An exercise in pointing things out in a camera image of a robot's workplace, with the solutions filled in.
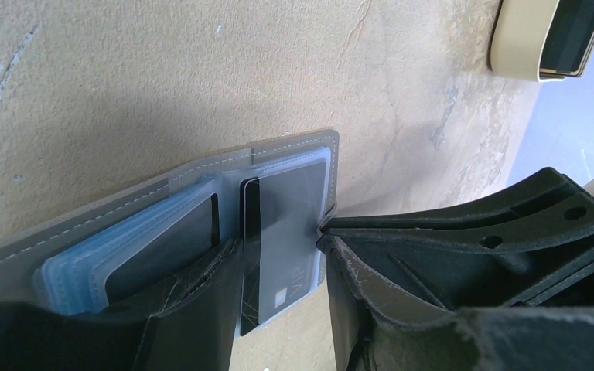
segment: textured wall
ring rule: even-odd
[[[341,213],[499,188],[538,85],[487,68],[498,3],[0,0],[0,238],[190,159],[320,128],[341,133]],[[282,358],[256,346],[259,367]]]

